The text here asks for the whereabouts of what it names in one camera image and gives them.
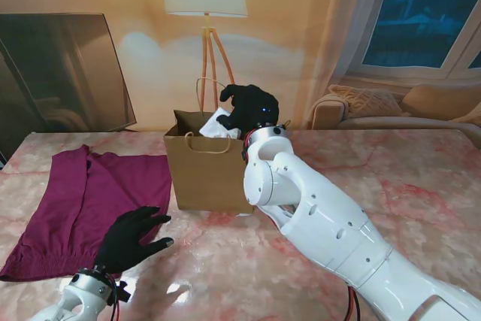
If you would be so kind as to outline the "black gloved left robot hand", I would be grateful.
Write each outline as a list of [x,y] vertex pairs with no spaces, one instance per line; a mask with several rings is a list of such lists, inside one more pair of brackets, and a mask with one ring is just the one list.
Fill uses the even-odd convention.
[[169,248],[172,238],[141,244],[149,232],[171,220],[169,215],[157,215],[159,211],[159,207],[143,206],[119,216],[104,236],[93,265],[108,274],[120,274]]

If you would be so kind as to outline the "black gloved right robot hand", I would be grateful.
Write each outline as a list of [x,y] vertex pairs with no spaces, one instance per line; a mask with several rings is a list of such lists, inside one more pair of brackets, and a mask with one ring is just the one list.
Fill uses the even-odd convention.
[[259,126],[276,125],[279,119],[278,100],[255,85],[229,84],[220,93],[219,100],[231,99],[232,112],[219,115],[216,121],[227,130],[239,129],[246,134]]

